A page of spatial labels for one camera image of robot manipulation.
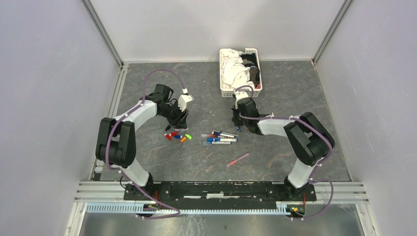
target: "gray panel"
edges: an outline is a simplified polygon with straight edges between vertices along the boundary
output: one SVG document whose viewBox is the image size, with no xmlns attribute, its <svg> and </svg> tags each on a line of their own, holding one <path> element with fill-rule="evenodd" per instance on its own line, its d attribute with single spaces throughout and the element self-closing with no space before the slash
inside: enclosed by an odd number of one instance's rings
<svg viewBox="0 0 417 236">
<path fill-rule="evenodd" d="M 322 206 L 308 206 L 311 214 Z M 86 213 L 82 236 L 109 235 L 177 235 L 177 236 L 234 236 L 234 235 L 364 235 L 355 205 L 330 206 L 317 218 L 291 222 L 281 215 L 183 215 L 163 220 L 141 220 L 133 214 Z"/>
<path fill-rule="evenodd" d="M 136 104 L 142 96 L 144 76 L 156 68 L 174 69 L 195 98 L 189 107 L 188 134 L 193 136 L 183 144 L 168 141 L 163 134 L 167 121 L 155 117 L 136 133 L 137 159 L 154 180 L 283 180 L 291 171 L 296 157 L 288 139 L 278 136 L 258 136 L 244 130 L 239 142 L 232 145 L 203 146 L 201 133 L 213 129 L 236 133 L 231 121 L 232 98 L 222 98 L 217 62 L 143 63 L 130 64 L 118 114 Z M 264 89 L 255 102 L 262 113 L 299 115 L 313 112 L 334 136 L 337 145 L 334 156 L 317 171 L 317 178 L 349 180 L 339 148 L 334 126 L 316 72 L 309 61 L 261 62 Z M 156 72 L 149 79 L 147 94 L 157 83 L 175 90 L 180 85 L 168 72 Z M 231 160 L 246 153 L 250 156 L 227 168 Z M 117 172 L 103 170 L 102 180 L 118 180 Z"/>
</svg>

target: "concrete floor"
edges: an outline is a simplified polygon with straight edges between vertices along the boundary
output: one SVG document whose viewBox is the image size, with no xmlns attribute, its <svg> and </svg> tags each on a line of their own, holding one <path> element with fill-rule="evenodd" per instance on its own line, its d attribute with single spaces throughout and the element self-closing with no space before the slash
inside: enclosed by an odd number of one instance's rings
<svg viewBox="0 0 417 236">
<path fill-rule="evenodd" d="M 276 180 L 282 181 L 291 171 L 296 156 L 287 138 L 258 136 L 246 129 L 232 145 L 204 146 L 202 133 L 223 130 L 236 133 L 231 121 L 232 98 L 222 98 L 219 88 L 218 62 L 130 64 L 125 79 L 118 114 L 135 105 L 143 94 L 144 76 L 153 69 L 175 70 L 195 98 L 189 107 L 188 131 L 192 140 L 168 141 L 163 134 L 168 122 L 155 117 L 136 132 L 136 159 L 154 180 Z M 310 61 L 265 61 L 260 63 L 263 90 L 255 98 L 260 113 L 277 116 L 300 115 L 310 111 L 336 141 L 334 155 L 316 172 L 316 179 L 349 180 L 340 143 L 320 86 Z M 169 72 L 156 72 L 147 82 L 149 94 L 157 83 L 170 86 L 175 98 L 181 86 Z M 227 168 L 230 161 L 250 156 Z M 120 175 L 104 169 L 101 180 L 118 180 Z"/>
</svg>

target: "wall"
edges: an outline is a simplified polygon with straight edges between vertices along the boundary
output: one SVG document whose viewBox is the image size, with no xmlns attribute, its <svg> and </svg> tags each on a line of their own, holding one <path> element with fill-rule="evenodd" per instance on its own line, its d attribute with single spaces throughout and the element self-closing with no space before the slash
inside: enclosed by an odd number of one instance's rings
<svg viewBox="0 0 417 236">
<path fill-rule="evenodd" d="M 125 61 L 206 61 L 220 48 L 311 59 L 343 0 L 91 0 Z"/>
<path fill-rule="evenodd" d="M 0 8 L 0 235 L 63 235 L 118 67 L 79 0 Z"/>
<path fill-rule="evenodd" d="M 416 235 L 417 1 L 354 1 L 318 62 L 382 236 Z"/>
</svg>

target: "plastic basket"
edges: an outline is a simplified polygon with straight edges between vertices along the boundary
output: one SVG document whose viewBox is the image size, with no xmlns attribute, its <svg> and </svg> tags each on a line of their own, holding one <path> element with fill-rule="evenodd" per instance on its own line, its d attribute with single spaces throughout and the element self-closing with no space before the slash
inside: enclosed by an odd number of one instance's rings
<svg viewBox="0 0 417 236">
<path fill-rule="evenodd" d="M 228 50 L 228 49 L 230 49 L 230 48 L 222 48 L 222 49 L 220 49 L 220 54 L 221 54 L 222 50 Z M 252 53 L 255 53 L 255 55 L 256 55 L 256 62 L 258 63 L 258 68 L 259 68 L 259 88 L 254 89 L 252 97 L 258 97 L 259 94 L 262 91 L 262 88 L 263 88 L 263 86 L 262 86 L 262 77 L 261 77 L 261 68 L 259 66 L 258 50 L 256 50 L 255 48 L 245 48 L 245 49 L 235 49 L 235 48 L 232 48 L 232 49 L 233 50 L 236 50 L 236 51 L 244 52 L 244 54 L 252 54 Z M 223 85 L 223 82 L 222 82 L 223 75 L 221 73 L 221 65 L 222 65 L 222 62 L 223 61 L 222 61 L 222 59 L 220 57 L 220 62 L 219 62 L 220 90 L 221 90 L 221 93 L 222 93 L 222 97 L 232 97 L 233 96 L 233 89 L 232 88 L 223 88 L 222 87 L 222 85 Z M 247 90 L 248 95 L 251 96 L 252 91 L 251 91 L 250 88 L 242 88 L 241 90 Z"/>
</svg>

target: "purple cable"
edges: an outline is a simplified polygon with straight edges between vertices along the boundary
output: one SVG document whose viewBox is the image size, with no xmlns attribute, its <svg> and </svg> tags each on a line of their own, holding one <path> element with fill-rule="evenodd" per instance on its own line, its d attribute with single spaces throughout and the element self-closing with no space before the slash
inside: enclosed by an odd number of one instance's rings
<svg viewBox="0 0 417 236">
<path fill-rule="evenodd" d="M 235 89 L 235 91 L 237 91 L 238 89 L 244 88 L 244 87 L 248 87 L 248 88 L 250 88 L 250 90 L 252 90 L 252 93 L 250 94 L 250 97 L 253 97 L 253 88 L 250 85 L 242 85 L 239 88 Z"/>
<path fill-rule="evenodd" d="M 186 89 L 186 87 L 185 87 L 185 84 L 184 84 L 184 82 L 182 81 L 182 79 L 174 72 L 174 71 L 172 71 L 172 70 L 169 70 L 169 69 L 156 69 L 156 70 L 153 70 L 153 71 L 151 71 L 151 72 L 149 72 L 147 75 L 146 75 L 146 77 L 145 77 L 145 79 L 144 79 L 144 83 L 143 83 L 143 96 L 142 96 L 142 102 L 140 103 L 140 104 L 138 104 L 138 105 L 136 105 L 136 106 L 134 106 L 133 108 L 132 108 L 132 110 L 130 110 L 130 111 L 128 111 L 128 112 L 126 112 L 126 114 L 125 114 L 125 116 L 122 116 L 122 117 L 120 117 L 120 119 L 118 120 L 118 121 L 116 121 L 116 123 L 115 123 L 115 125 L 113 126 L 113 128 L 112 128 L 112 130 L 110 131 L 110 134 L 109 134 L 109 138 L 107 139 L 107 145 L 106 145 L 106 154 L 105 154 L 105 157 L 106 157 L 106 166 L 107 166 L 107 168 L 109 168 L 110 170 L 117 170 L 117 169 L 119 169 L 119 168 L 115 168 L 115 167 L 112 167 L 111 165 L 110 165 L 110 163 L 109 163 L 109 151 L 110 151 L 110 143 L 112 142 L 112 137 L 113 137 L 113 134 L 115 133 L 115 130 L 116 130 L 116 128 L 117 128 L 117 126 L 128 116 L 128 115 L 130 115 L 130 114 L 132 114 L 134 111 L 136 111 L 136 110 L 138 110 L 139 108 L 141 108 L 142 106 L 143 106 L 143 104 L 145 103 L 145 94 L 146 94 L 146 81 L 148 80 L 148 78 L 149 78 L 149 76 L 152 74 L 152 73 L 154 73 L 154 72 L 156 72 L 156 71 L 168 71 L 168 72 L 171 72 L 172 74 L 174 74 L 177 78 L 178 78 L 178 80 L 179 80 L 179 82 L 181 83 L 181 85 L 182 85 L 182 88 L 183 89 Z M 177 208 L 175 208 L 175 207 L 172 207 L 172 206 L 170 206 L 170 205 L 167 205 L 167 204 L 165 204 L 165 203 L 163 203 L 163 202 L 160 202 L 160 201 L 158 201 L 157 199 L 155 199 L 155 198 L 153 198 L 153 197 L 151 197 L 149 194 L 147 194 L 140 186 L 138 186 L 136 183 L 134 183 L 123 171 L 121 172 L 121 174 L 127 179 L 127 181 L 130 181 L 130 182 L 132 182 L 132 184 L 137 188 L 137 189 L 139 189 L 139 191 L 143 194 L 143 195 L 145 195 L 147 198 L 149 198 L 149 199 L 151 199 L 152 201 L 154 201 L 154 202 L 156 202 L 156 203 L 158 203 L 158 204 L 160 204 L 160 205 L 162 205 L 162 206 L 164 206 L 164 207 L 166 207 L 166 208 L 169 208 L 169 209 L 172 209 L 172 210 L 175 210 L 175 211 L 177 211 L 177 213 L 175 213 L 175 214 L 170 214 L 170 215 L 163 215 L 163 216 L 156 216 L 156 217 L 147 217 L 147 218 L 144 218 L 144 219 L 147 219 L 147 220 L 153 220 L 153 219 L 164 219 L 164 218 L 169 218 L 169 217 L 173 217 L 173 216 L 177 216 L 177 215 L 179 215 L 181 212 L 180 212 L 180 210 L 179 209 L 177 209 Z"/>
<path fill-rule="evenodd" d="M 311 125 L 309 125 L 308 123 L 306 123 L 306 122 L 304 122 L 301 119 L 296 118 L 296 117 L 261 117 L 261 118 L 255 118 L 255 117 L 245 117 L 245 116 L 242 116 L 242 114 L 240 114 L 240 117 L 242 117 L 244 119 L 254 119 L 254 120 L 264 120 L 264 119 L 284 119 L 284 120 L 289 120 L 290 119 L 290 120 L 295 120 L 295 121 L 301 123 L 302 125 L 304 125 L 305 127 L 307 127 L 309 130 L 311 130 L 311 132 L 315 133 L 317 136 L 319 136 L 319 138 L 321 138 L 326 143 L 326 145 L 329 149 L 329 152 L 323 159 L 318 161 L 317 164 L 314 166 L 314 169 L 311 171 L 311 174 L 308 177 L 308 183 L 316 184 L 316 183 L 320 183 L 320 182 L 329 182 L 331 191 L 330 191 L 330 198 L 328 200 L 328 203 L 326 204 L 326 206 L 321 211 L 319 211 L 316 214 L 313 214 L 313 215 L 310 215 L 310 216 L 307 216 L 307 217 L 303 217 L 301 219 L 297 219 L 297 218 L 294 218 L 294 219 L 295 220 L 309 219 L 309 218 L 313 218 L 315 216 L 319 216 L 319 215 L 323 214 L 323 212 L 325 212 L 327 210 L 328 206 L 331 203 L 331 200 L 333 199 L 333 194 L 334 194 L 333 183 L 330 181 L 330 179 L 322 179 L 322 180 L 319 180 L 319 181 L 312 181 L 310 179 L 313 179 L 313 175 L 316 172 L 317 167 L 319 165 L 321 165 L 324 161 L 326 161 L 333 154 L 333 148 L 332 148 L 330 142 L 321 133 L 319 133 L 315 128 L 313 128 Z"/>
</svg>

